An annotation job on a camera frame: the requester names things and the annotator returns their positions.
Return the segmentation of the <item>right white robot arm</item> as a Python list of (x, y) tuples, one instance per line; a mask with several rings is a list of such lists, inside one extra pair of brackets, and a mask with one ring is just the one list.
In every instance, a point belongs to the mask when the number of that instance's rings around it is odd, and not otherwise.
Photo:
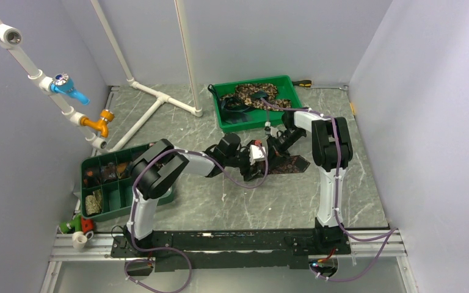
[(282, 116), (284, 131), (267, 138), (269, 170), (291, 171), (294, 163), (306, 161), (290, 155), (288, 149), (309, 132), (311, 155), (319, 168), (320, 201), (316, 213), (318, 233), (312, 237), (313, 248), (327, 253), (346, 234), (339, 202), (343, 194), (346, 169), (353, 158), (353, 147), (347, 120), (344, 117), (322, 116), (310, 109), (286, 110)]

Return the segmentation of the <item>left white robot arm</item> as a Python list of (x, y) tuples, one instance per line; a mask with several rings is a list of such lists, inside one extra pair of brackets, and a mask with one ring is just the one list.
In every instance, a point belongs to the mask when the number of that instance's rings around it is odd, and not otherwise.
[(244, 178), (241, 187), (248, 188), (248, 181), (269, 174), (268, 151), (256, 140), (243, 146), (236, 134), (223, 136), (205, 151), (185, 150), (167, 139), (148, 147), (131, 167), (133, 201), (126, 223), (127, 249), (135, 256), (150, 251), (158, 203), (182, 174), (213, 178), (226, 173), (228, 167), (239, 170)]

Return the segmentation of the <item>dark orange patterned tie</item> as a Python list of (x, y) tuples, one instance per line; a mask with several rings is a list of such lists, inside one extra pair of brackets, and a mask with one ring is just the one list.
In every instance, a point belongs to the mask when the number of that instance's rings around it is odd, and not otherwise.
[[(310, 166), (310, 162), (301, 155), (289, 157), (276, 157), (269, 162), (268, 175), (282, 175), (303, 173)], [(243, 175), (244, 181), (252, 181), (264, 176), (266, 169), (265, 161), (259, 161), (250, 166), (248, 172)]]

